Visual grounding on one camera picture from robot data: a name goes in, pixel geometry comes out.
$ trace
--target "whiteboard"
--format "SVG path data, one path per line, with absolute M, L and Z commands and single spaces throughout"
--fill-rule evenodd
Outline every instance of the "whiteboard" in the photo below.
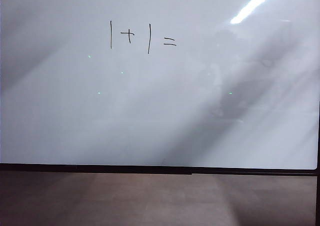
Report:
M 320 0 L 1 0 L 2 163 L 317 167 Z

